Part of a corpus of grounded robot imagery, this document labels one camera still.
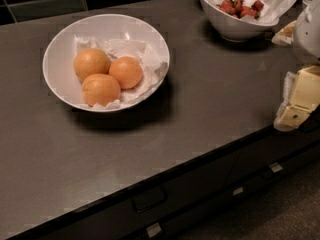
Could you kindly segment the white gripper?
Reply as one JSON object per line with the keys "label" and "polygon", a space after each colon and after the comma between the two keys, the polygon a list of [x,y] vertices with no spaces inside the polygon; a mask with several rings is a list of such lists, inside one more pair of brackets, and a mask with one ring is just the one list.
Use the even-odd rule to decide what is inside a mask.
{"label": "white gripper", "polygon": [[[305,64],[320,64],[320,0],[311,0],[297,21],[292,21],[272,38],[278,46],[293,47],[294,54]],[[320,105],[320,66],[288,72],[283,86],[283,101],[273,126],[288,132],[298,129]]]}

